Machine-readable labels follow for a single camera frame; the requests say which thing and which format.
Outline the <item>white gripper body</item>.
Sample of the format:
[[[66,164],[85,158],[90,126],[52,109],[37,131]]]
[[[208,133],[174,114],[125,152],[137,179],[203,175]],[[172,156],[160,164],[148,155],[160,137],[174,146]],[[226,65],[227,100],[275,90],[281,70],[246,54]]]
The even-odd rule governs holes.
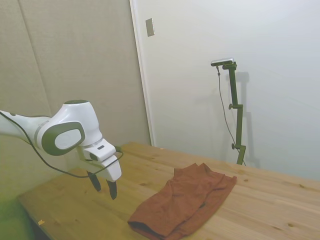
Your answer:
[[[115,155],[103,161],[91,161],[86,163],[86,169],[91,173],[96,173],[98,177],[115,182],[122,176],[119,160]]]

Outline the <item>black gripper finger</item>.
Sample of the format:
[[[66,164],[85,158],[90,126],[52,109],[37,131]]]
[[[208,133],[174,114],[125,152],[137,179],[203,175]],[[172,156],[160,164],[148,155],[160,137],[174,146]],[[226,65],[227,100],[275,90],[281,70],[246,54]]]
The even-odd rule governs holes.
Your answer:
[[[92,172],[89,173],[89,179],[97,192],[101,191],[101,184],[99,182],[98,177]]]
[[[118,190],[117,190],[117,182],[116,181],[110,181],[107,180],[107,185],[109,188],[109,194],[112,200],[115,200],[117,198]]]

